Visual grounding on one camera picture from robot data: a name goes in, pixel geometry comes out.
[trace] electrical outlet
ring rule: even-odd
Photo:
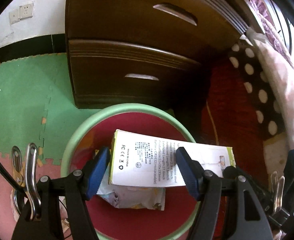
[[[21,5],[19,7],[19,19],[26,19],[26,18],[31,18],[32,17],[32,10],[34,8],[33,3]]]
[[[11,11],[9,13],[10,24],[12,25],[23,19],[31,18],[33,9],[34,9],[34,4],[29,3],[29,4],[21,5],[19,8]]]
[[[9,22],[10,25],[19,22],[19,9],[13,10],[9,13]]]

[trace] white box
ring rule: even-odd
[[[109,183],[132,187],[184,186],[175,161],[178,147],[204,170],[222,177],[225,167],[235,166],[231,147],[176,141],[116,130],[111,145]]]

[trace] drawer handle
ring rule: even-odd
[[[159,81],[159,79],[157,77],[154,77],[154,76],[142,75],[142,74],[134,74],[134,73],[127,74],[125,77],[150,79],[150,80]]]
[[[186,22],[191,23],[192,25],[197,26],[197,17],[176,5],[173,5],[171,3],[160,3],[154,5],[153,8],[174,15]]]

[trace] polka dot fabric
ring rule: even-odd
[[[243,78],[245,89],[256,110],[262,139],[267,140],[284,132],[285,125],[279,105],[256,57],[255,48],[247,39],[239,39],[228,56]]]

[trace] stainless steel clip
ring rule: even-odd
[[[273,215],[281,210],[284,185],[285,177],[281,176],[279,178],[278,172],[274,171],[271,174],[271,193],[273,194],[274,198]]]
[[[24,168],[21,152],[18,147],[12,148],[13,178],[23,187],[31,205],[30,220],[38,220],[41,215],[41,200],[36,188],[36,162],[38,149],[34,143],[28,144],[26,148],[26,167]],[[17,213],[20,215],[24,207],[24,196],[20,196],[13,190],[13,203]]]

